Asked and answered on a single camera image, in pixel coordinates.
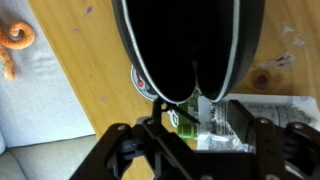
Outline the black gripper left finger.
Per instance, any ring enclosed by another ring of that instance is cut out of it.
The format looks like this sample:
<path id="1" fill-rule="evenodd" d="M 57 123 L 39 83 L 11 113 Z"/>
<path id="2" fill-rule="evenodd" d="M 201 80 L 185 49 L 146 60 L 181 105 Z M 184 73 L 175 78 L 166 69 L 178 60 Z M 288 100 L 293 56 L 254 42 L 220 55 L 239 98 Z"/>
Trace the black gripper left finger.
<path id="1" fill-rule="evenodd" d="M 174 132 L 162 125 L 162 99 L 153 102 L 152 114 L 142 122 L 146 159 L 152 167 L 194 167 L 199 157 Z"/>

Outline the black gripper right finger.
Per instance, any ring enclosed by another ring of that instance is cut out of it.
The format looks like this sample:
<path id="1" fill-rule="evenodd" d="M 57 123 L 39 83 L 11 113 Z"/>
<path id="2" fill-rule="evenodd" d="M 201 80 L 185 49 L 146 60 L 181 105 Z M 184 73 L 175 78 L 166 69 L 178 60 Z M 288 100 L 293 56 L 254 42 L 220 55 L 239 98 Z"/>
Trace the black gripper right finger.
<path id="1" fill-rule="evenodd" d="M 274 124 L 255 118 L 239 101 L 227 103 L 227 121 L 238 138 L 251 148 L 255 180 L 287 180 L 280 140 Z"/>

